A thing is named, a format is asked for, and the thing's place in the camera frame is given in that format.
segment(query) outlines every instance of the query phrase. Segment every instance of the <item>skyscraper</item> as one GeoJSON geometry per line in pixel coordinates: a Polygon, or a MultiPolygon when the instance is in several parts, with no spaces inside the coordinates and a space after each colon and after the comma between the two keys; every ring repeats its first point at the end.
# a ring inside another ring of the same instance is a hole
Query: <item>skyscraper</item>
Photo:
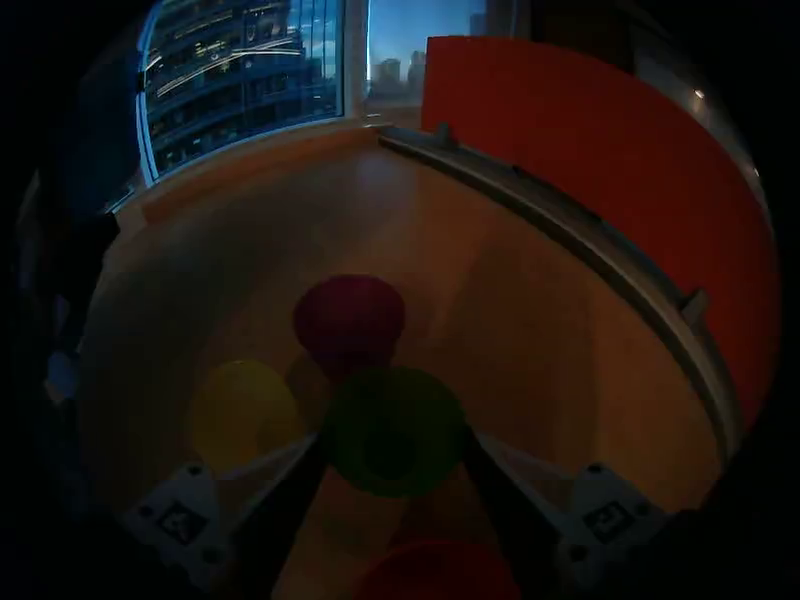
{"type": "Polygon", "coordinates": [[[323,76],[322,66],[325,48],[330,52],[336,41],[336,4],[166,0],[145,77],[156,169],[262,131],[334,116],[337,82],[323,76]]]}

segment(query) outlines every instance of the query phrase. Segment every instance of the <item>wooden table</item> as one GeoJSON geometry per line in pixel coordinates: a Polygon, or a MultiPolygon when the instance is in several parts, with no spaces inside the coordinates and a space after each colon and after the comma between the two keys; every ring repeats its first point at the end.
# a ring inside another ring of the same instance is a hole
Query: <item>wooden table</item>
{"type": "MultiPolygon", "coordinates": [[[[309,287],[339,273],[377,275],[400,291],[407,325],[396,364],[450,386],[475,429],[567,471],[605,461],[670,510],[699,502],[719,469],[711,429],[637,313],[477,191],[371,136],[330,145],[198,197],[109,252],[79,392],[85,460],[106,502],[124,510],[202,456],[187,414],[221,363],[256,359],[283,374],[315,430],[327,384],[291,314],[309,287]]],[[[392,539],[492,543],[470,486],[459,471],[408,503],[329,472],[280,597],[346,593],[392,539]]]]}

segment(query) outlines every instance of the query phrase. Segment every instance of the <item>sky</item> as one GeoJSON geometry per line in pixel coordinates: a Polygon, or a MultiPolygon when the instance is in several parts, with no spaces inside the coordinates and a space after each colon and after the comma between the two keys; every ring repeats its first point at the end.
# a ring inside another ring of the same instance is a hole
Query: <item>sky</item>
{"type": "Polygon", "coordinates": [[[397,58],[405,77],[414,50],[436,35],[469,34],[469,18],[486,12],[486,0],[370,0],[370,63],[397,58]]]}

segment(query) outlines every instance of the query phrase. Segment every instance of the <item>magenta cup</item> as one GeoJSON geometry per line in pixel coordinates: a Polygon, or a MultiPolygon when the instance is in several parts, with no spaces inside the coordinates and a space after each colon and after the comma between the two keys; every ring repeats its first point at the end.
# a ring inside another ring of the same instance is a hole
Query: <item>magenta cup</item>
{"type": "Polygon", "coordinates": [[[333,382],[388,367],[405,326],[403,298],[370,275],[337,275],[315,285],[294,309],[300,344],[333,382]]]}

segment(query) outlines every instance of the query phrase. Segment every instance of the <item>orange board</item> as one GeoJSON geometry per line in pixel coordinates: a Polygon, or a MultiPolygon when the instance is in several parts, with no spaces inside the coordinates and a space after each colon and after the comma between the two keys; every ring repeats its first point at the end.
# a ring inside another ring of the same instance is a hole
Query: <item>orange board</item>
{"type": "Polygon", "coordinates": [[[620,230],[685,293],[708,328],[745,421],[777,357],[777,255],[736,165],[655,89],[591,57],[524,40],[428,40],[422,126],[518,165],[620,230]]]}

